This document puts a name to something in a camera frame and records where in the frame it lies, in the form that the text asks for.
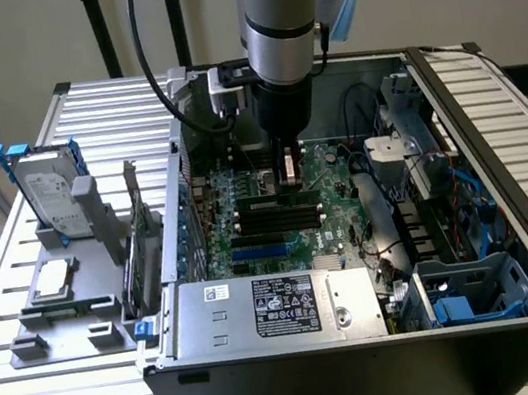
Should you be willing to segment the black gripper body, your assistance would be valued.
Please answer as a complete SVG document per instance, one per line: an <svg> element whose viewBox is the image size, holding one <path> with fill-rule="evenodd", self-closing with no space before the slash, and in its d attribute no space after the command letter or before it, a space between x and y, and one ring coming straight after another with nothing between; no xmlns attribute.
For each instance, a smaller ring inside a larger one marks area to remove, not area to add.
<svg viewBox="0 0 528 395"><path fill-rule="evenodd" d="M252 86L255 115L269 137L283 146L296 141L311 120L311 76L291 85L260 81Z"/></svg>

